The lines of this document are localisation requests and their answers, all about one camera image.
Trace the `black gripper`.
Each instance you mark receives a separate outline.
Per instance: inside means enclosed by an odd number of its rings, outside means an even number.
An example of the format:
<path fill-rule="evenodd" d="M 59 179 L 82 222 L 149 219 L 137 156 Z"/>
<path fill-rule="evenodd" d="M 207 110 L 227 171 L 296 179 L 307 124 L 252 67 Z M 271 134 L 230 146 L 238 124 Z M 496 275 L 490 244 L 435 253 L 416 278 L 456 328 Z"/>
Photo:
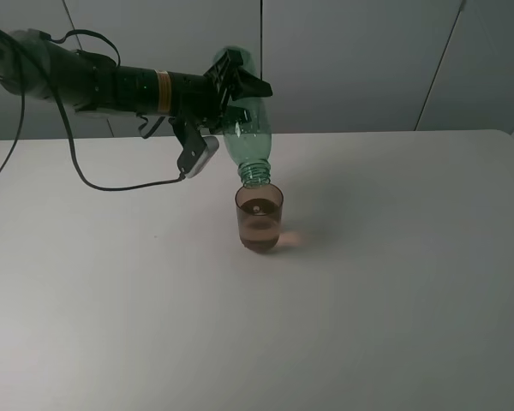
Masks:
<path fill-rule="evenodd" d="M 226 48 L 203 75 L 170 72 L 169 116 L 185 116 L 213 133 L 244 123 L 245 110 L 230 100 L 269 98 L 273 92 L 268 82 L 242 67 L 242 51 Z"/>

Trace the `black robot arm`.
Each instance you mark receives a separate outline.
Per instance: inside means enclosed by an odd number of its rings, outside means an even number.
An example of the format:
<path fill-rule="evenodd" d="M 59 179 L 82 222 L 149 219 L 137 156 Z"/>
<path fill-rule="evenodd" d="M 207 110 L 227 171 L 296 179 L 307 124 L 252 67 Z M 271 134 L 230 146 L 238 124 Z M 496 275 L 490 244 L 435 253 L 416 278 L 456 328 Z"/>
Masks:
<path fill-rule="evenodd" d="M 65 41 L 34 29 L 0 33 L 1 86 L 48 102 L 59 97 L 79 114 L 187 120 L 212 131 L 228 117 L 250 120 L 235 102 L 272 96 L 270 84 L 251 74 L 248 59 L 234 48 L 196 75 L 123 66 L 119 58 L 66 50 Z"/>

